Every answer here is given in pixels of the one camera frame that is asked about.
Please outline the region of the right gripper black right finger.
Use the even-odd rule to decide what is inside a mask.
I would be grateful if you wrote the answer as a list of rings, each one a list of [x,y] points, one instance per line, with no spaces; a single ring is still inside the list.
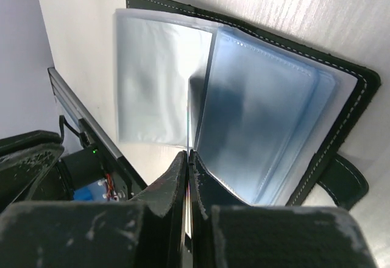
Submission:
[[[361,229],[344,209],[255,207],[234,196],[189,155],[194,267],[375,267]]]

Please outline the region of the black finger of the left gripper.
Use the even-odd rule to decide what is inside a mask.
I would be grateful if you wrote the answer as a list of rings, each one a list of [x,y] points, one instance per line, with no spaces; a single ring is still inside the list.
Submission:
[[[58,133],[36,130],[1,139],[1,209],[32,200],[64,151]]]

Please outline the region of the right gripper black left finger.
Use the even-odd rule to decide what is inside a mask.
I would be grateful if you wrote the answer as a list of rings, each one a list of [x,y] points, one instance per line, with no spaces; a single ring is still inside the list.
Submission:
[[[2,267],[180,267],[186,152],[134,198],[30,201],[1,214]]]

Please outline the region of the black leather card holder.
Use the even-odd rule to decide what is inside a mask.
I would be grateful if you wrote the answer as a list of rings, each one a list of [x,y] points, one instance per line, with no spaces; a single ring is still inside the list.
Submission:
[[[117,137],[193,150],[240,201],[351,209],[369,191],[339,148],[379,75],[243,20],[172,0],[115,14]]]

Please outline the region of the black credit card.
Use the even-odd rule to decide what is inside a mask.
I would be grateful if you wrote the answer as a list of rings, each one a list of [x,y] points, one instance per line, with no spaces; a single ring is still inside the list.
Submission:
[[[199,153],[199,127],[204,107],[204,78],[192,76],[188,82],[187,102],[187,163],[190,197],[191,239],[203,240],[210,216],[212,178]]]

